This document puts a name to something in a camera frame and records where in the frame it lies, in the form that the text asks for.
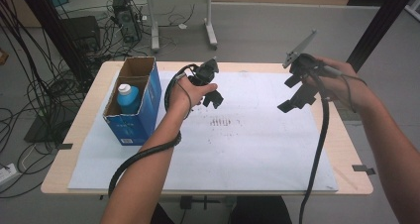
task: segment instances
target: forearm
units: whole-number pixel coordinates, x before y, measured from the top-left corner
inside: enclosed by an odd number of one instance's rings
[[[149,149],[172,141],[182,124],[182,113],[168,112],[142,146]],[[149,223],[167,175],[173,148],[132,164],[116,186],[102,223]]]
[[[360,114],[386,197],[400,223],[420,223],[420,156],[371,94]]]

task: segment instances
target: blue box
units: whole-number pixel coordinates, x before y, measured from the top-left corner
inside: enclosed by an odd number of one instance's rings
[[[128,83],[139,88],[142,103],[137,114],[121,114],[118,87]],[[141,146],[154,132],[161,87],[154,57],[127,58],[114,84],[103,118],[123,146]]]

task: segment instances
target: bottle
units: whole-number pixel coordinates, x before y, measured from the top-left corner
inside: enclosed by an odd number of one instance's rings
[[[123,114],[137,114],[141,102],[139,88],[122,83],[118,87],[117,102]]]

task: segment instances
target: person's right hand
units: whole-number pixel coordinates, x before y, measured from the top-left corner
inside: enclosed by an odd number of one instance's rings
[[[173,86],[170,93],[169,107],[167,111],[177,110],[176,112],[185,115],[193,106],[200,104],[203,96],[216,89],[216,83],[209,83],[204,86],[195,86],[185,75]]]
[[[377,100],[373,92],[362,81],[357,79],[358,76],[349,63],[327,57],[316,58],[341,71],[344,75],[344,77],[339,76],[337,78],[320,77],[328,90],[328,96],[331,101],[339,99],[349,109],[352,110],[353,108],[356,112],[360,112],[362,109],[370,107],[374,100]],[[306,79],[306,82],[315,85],[315,81],[311,78]]]

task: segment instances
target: concrete floor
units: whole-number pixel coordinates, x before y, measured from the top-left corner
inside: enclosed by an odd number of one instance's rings
[[[178,8],[188,15],[190,8]],[[205,7],[197,5],[186,30],[161,28],[168,44],[156,55],[159,60],[204,61],[216,56],[218,61],[284,62],[286,52],[292,50],[315,28],[319,34],[306,52],[346,60],[355,47],[377,8],[318,7],[269,4],[213,4],[213,25],[218,39],[218,50],[208,46],[202,15]],[[31,34],[42,44],[40,29]],[[0,66],[0,107],[18,112],[28,100],[24,96],[28,78],[12,53],[5,35],[0,33],[1,48],[10,52],[6,65]],[[415,92],[420,86],[420,24],[402,12],[389,32],[369,57],[360,71],[389,108],[397,124],[420,148],[420,97]],[[52,49],[52,56],[59,54]],[[40,74],[47,74],[45,65],[37,63]],[[0,154],[1,163],[15,163],[30,144],[23,140],[36,114],[25,112],[13,130],[9,144]],[[355,147],[365,165],[375,168],[363,126],[359,121],[344,121]],[[47,170],[25,175],[13,188],[0,194],[12,195],[40,183]],[[374,191],[361,196],[312,196],[305,209],[305,223],[397,223],[383,194],[377,175],[370,177]],[[301,196],[284,196],[292,221],[297,223]],[[0,199],[1,223],[97,223],[107,198],[97,195],[47,195],[39,188],[15,198]],[[183,211],[175,202],[162,206],[179,223]],[[230,207],[225,204],[193,204],[183,223],[228,223]]]

